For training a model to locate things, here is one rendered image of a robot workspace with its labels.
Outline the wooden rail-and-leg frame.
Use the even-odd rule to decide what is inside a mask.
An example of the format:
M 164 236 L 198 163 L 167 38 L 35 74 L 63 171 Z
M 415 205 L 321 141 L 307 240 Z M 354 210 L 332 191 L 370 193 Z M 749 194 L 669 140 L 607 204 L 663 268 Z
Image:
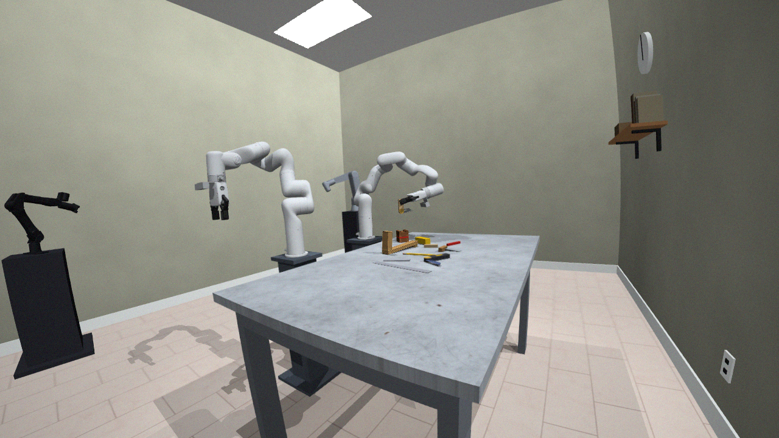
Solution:
M 417 240 L 412 240 L 392 247 L 392 241 L 393 232 L 382 232 L 382 253 L 390 254 L 418 244 Z

